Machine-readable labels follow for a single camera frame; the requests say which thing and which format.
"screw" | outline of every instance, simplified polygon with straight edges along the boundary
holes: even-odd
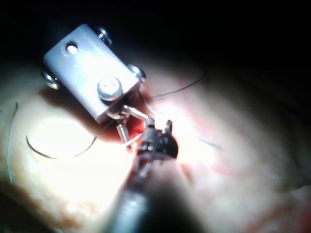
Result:
[[[122,84],[116,77],[103,78],[97,84],[99,97],[105,101],[114,101],[123,94]]]

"skin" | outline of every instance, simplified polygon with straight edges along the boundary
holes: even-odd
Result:
[[[182,54],[138,47],[113,48],[143,67],[144,97],[174,91],[195,81],[202,70]],[[148,103],[156,126],[173,121],[177,160],[154,164],[152,190],[173,187],[184,209],[206,232],[308,232],[311,190],[307,129],[273,110],[257,94],[225,72],[207,68],[196,85]],[[24,61],[3,64],[0,83],[0,188],[56,233],[96,232],[105,225],[115,197],[135,157],[121,146],[114,127],[77,158],[98,125],[77,100],[49,89],[40,69]],[[12,130],[9,184],[6,167],[9,122]],[[152,114],[142,105],[135,107]],[[142,122],[129,121],[130,135]],[[57,156],[51,160],[33,152]],[[201,137],[220,144],[202,143]]]

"dark background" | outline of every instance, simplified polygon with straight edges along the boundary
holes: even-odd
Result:
[[[0,9],[0,62],[26,59],[40,64],[44,53],[75,27],[98,24],[106,27],[115,44],[182,51],[230,70],[254,91],[258,90],[252,83],[273,84],[295,100],[296,104],[282,108],[309,123],[310,21],[303,5],[19,3]],[[234,75],[239,69],[255,70],[255,75]],[[0,200],[6,219],[21,218],[7,199]]]

